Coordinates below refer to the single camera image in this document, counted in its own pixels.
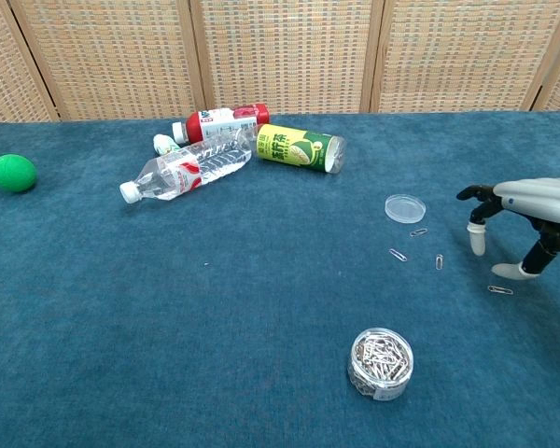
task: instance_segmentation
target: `plastic water bottle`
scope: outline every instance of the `plastic water bottle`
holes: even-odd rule
[[[154,148],[161,155],[148,161],[134,181],[121,184],[120,193],[127,203],[143,198],[170,201],[242,168],[251,159],[256,138],[257,129],[246,128],[181,148],[167,135],[156,135]]]

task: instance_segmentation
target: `clear plastic lid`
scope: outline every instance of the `clear plastic lid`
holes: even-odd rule
[[[423,219],[426,205],[408,194],[395,194],[385,200],[385,213],[397,222],[413,224]]]

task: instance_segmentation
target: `label on container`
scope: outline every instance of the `label on container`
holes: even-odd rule
[[[202,174],[195,155],[188,149],[179,148],[163,156],[162,161],[170,170],[178,194],[196,189],[202,183]]]
[[[240,128],[250,128],[257,124],[255,112],[251,117],[234,117],[234,111],[227,107],[199,112],[199,124],[202,128],[203,139],[232,132]]]
[[[266,124],[258,134],[258,155],[270,161],[326,172],[331,135]]]

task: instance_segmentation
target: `blue carpet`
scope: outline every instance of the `blue carpet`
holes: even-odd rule
[[[560,113],[277,117],[344,136],[343,171],[253,160],[126,204],[119,184],[171,122],[0,124],[0,154],[38,171],[0,191],[0,446],[560,446],[560,256],[531,282],[495,277],[538,234],[502,212],[477,258],[478,203],[455,199],[560,177]],[[394,193],[424,220],[391,221]],[[346,375],[369,327],[413,349],[391,402]]]

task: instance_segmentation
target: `silver paper clip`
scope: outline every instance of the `silver paper clip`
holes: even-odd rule
[[[390,249],[388,252],[390,252],[394,257],[396,257],[400,261],[406,261],[407,260],[407,258],[404,256],[404,254],[401,254],[396,249]]]
[[[514,294],[512,289],[508,289],[507,287],[495,287],[494,285],[490,285],[487,287],[490,292],[497,292],[498,294]]]
[[[416,231],[412,231],[409,234],[414,237],[414,236],[425,235],[426,233],[427,233],[427,229],[423,228],[423,229],[417,229]]]

